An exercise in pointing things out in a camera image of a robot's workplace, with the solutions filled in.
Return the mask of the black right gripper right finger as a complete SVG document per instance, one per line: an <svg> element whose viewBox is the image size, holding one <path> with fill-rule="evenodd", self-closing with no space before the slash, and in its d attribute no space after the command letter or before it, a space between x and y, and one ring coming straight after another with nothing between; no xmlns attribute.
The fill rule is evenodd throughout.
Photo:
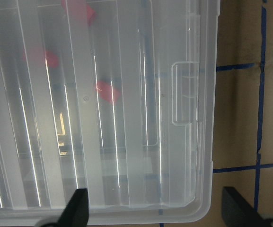
<svg viewBox="0 0 273 227"><path fill-rule="evenodd" d="M263 218L234 188L222 189L221 217L227 227L273 227L273 218Z"/></svg>

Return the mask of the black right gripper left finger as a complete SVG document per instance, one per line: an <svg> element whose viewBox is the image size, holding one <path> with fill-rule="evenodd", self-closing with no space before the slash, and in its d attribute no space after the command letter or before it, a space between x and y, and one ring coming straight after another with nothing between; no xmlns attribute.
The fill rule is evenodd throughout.
<svg viewBox="0 0 273 227"><path fill-rule="evenodd" d="M89 220L88 190L76 189L60 216L37 222L38 227L86 227Z"/></svg>

